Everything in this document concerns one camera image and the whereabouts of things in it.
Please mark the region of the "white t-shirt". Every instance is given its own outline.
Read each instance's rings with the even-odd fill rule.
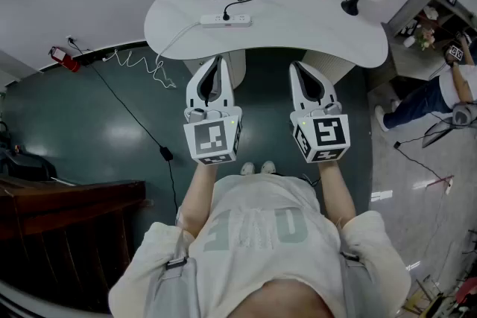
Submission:
[[[110,292],[115,318],[143,316],[148,276],[171,259],[179,234],[179,228],[158,223],[146,233]],[[381,215],[366,212],[355,217],[342,234],[360,255],[393,317],[408,294],[411,278],[385,233]],[[346,316],[338,230],[320,213],[313,188],[300,179],[257,174],[219,180],[206,225],[195,240],[192,236],[187,240],[192,242],[189,255],[197,262],[203,318],[227,317],[272,279],[303,282],[323,298],[335,317]]]
[[[469,84],[470,92],[472,93],[473,100],[477,99],[477,67],[472,65],[460,65],[459,71],[461,71],[462,77]],[[440,92],[442,98],[446,102],[446,105],[452,109],[454,105],[461,102],[455,90],[454,79],[452,78],[452,70],[445,71],[439,76]]]

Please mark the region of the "person in blue jeans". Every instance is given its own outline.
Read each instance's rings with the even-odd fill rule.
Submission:
[[[466,65],[458,65],[456,59],[447,54],[449,70],[414,90],[393,112],[385,113],[380,105],[375,107],[374,115],[383,131],[407,124],[430,112],[451,112],[454,105],[477,99],[477,67],[474,64],[477,40],[470,48],[465,36],[460,36],[459,40]]]

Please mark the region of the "curved white table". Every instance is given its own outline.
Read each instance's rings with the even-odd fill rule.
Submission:
[[[145,38],[161,53],[185,27],[202,15],[223,13],[235,0],[156,0],[145,19]],[[228,13],[249,14],[248,28],[203,28],[185,32],[164,57],[178,60],[258,47],[319,51],[364,68],[380,66],[388,55],[382,26],[341,9],[343,0],[254,0],[229,7]]]

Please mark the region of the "white sneaker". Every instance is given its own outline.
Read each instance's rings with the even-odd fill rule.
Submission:
[[[253,175],[255,173],[255,165],[252,162],[244,163],[241,167],[241,175]]]
[[[266,161],[260,171],[261,174],[275,174],[276,172],[277,169],[275,168],[275,163],[273,163],[271,160]]]
[[[401,104],[400,100],[391,100],[391,110],[396,111],[397,107]]]
[[[376,117],[376,120],[378,121],[382,131],[389,131],[389,129],[385,126],[385,122],[383,121],[385,117],[385,111],[383,110],[382,106],[377,105],[374,108],[374,116]]]

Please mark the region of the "power strip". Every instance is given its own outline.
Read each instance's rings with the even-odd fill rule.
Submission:
[[[250,27],[252,19],[250,15],[234,15],[228,20],[224,20],[224,15],[202,15],[200,17],[200,25],[204,28],[233,28],[233,27]]]

